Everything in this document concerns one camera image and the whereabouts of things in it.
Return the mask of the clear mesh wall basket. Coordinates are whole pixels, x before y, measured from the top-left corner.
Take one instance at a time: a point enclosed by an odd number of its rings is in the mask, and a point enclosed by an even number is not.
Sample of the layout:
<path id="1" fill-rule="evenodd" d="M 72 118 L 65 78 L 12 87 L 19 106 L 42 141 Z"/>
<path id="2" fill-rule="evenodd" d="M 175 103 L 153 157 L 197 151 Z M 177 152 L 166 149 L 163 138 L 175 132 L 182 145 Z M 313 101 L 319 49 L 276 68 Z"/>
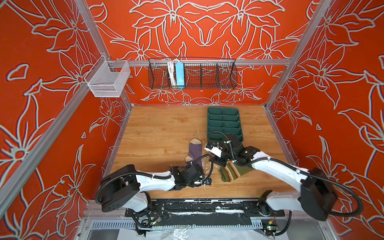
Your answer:
<path id="1" fill-rule="evenodd" d="M 101 55 L 84 79 L 95 97 L 118 98 L 130 75 L 128 61 L 109 61 Z"/>

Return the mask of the green divided plastic tray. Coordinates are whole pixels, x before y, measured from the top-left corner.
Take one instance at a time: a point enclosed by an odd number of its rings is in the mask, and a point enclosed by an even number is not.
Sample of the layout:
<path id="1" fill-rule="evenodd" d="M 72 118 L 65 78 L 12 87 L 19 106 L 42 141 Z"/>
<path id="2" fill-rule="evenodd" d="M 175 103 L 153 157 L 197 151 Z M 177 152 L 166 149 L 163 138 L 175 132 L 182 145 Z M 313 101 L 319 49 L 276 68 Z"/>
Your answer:
<path id="1" fill-rule="evenodd" d="M 236 108 L 209 107 L 207 109 L 207 138 L 221 141 L 223 135 L 234 135 L 240 142 L 244 141 L 240 112 Z"/>

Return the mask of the purple sock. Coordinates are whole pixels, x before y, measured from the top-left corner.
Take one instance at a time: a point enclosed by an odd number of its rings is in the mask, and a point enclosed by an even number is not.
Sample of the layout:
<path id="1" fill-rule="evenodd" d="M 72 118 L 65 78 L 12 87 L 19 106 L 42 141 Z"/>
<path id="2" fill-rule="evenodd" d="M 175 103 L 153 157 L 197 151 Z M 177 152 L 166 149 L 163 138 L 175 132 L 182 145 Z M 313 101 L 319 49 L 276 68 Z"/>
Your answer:
<path id="1" fill-rule="evenodd" d="M 189 143 L 189 153 L 185 158 L 187 166 L 191 164 L 191 162 L 202 156 L 202 142 L 199 139 L 192 139 Z"/>

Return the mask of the green striped sock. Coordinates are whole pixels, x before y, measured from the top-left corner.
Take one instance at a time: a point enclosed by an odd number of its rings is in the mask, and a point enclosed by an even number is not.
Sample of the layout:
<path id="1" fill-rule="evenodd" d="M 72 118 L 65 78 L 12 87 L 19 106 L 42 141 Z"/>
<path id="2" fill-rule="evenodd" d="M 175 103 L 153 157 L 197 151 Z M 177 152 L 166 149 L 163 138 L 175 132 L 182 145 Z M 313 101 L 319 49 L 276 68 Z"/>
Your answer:
<path id="1" fill-rule="evenodd" d="M 229 183 L 253 170 L 254 169 L 250 167 L 241 167 L 232 162 L 227 162 L 225 167 L 219 168 L 219 173 L 221 174 L 222 181 L 224 183 Z"/>

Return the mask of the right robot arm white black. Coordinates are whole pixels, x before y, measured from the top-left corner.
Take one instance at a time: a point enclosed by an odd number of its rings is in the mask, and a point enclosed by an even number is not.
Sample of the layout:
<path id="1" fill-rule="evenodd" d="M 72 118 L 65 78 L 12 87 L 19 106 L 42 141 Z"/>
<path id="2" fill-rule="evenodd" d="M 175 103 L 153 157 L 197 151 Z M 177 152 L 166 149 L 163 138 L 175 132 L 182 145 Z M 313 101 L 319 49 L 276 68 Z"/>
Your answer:
<path id="1" fill-rule="evenodd" d="M 208 132 L 205 149 L 216 157 L 219 165 L 233 163 L 239 167 L 261 171 L 294 188 L 294 191 L 286 193 L 266 191 L 262 196 L 262 204 L 268 210 L 300 211 L 317 221 L 326 221 L 329 216 L 355 217 L 363 212 L 361 198 L 351 188 L 330 180 L 324 171 L 296 167 L 255 147 L 245 148 L 233 134 Z M 339 199 L 335 187 L 344 189 L 355 199 L 355 210 L 347 213 L 333 210 Z"/>

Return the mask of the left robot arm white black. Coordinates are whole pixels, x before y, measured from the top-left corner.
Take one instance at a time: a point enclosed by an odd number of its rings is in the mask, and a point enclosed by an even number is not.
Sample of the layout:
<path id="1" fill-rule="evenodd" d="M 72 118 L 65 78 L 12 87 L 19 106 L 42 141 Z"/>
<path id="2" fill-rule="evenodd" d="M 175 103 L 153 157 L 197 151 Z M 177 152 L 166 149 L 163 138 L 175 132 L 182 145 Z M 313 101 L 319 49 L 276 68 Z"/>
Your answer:
<path id="1" fill-rule="evenodd" d="M 171 166 L 162 173 L 146 173 L 126 165 L 101 180 L 95 202 L 104 213 L 119 208 L 143 211 L 151 204 L 149 191 L 180 191 L 210 185 L 214 159 L 205 154 L 187 166 Z"/>

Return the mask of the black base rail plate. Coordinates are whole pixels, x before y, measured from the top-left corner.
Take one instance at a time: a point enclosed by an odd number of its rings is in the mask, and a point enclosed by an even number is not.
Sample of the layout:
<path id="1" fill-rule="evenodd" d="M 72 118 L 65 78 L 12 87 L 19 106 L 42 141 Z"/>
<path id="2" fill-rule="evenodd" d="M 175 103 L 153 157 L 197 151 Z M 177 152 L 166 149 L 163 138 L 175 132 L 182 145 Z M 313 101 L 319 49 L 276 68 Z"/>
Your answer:
<path id="1" fill-rule="evenodd" d="M 140 212 L 127 210 L 126 217 L 134 216 L 141 224 L 151 218 L 152 228 L 166 227 L 229 227 L 261 229 L 277 227 L 288 214 L 272 211 L 264 216 L 258 198 L 221 199 L 152 199 Z"/>

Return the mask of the light blue box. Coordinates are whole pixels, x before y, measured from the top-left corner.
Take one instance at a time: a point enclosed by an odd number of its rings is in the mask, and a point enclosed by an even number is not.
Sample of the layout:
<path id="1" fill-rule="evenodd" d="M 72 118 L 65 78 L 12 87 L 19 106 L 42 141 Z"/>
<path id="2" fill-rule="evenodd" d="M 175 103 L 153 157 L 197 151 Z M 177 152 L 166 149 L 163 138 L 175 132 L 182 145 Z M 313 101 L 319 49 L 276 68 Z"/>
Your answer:
<path id="1" fill-rule="evenodd" d="M 183 89 L 185 87 L 185 73 L 184 73 L 184 63 L 176 62 L 175 63 L 176 70 L 176 83 L 177 87 Z"/>

